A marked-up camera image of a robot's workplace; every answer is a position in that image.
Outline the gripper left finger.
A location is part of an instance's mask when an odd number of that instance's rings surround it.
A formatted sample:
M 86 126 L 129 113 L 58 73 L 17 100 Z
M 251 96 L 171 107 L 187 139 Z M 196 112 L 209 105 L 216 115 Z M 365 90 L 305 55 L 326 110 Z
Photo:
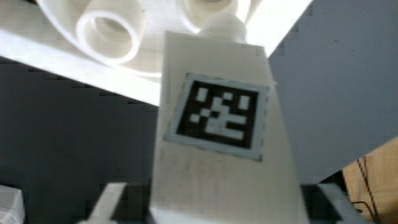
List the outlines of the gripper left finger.
M 109 183 L 86 220 L 77 224 L 148 224 L 150 190 L 143 184 Z

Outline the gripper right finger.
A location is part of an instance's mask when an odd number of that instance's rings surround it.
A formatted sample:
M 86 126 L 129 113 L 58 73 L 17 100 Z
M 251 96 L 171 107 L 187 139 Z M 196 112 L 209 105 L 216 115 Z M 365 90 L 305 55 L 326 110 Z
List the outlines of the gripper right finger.
M 370 224 L 337 184 L 301 186 L 310 224 Z

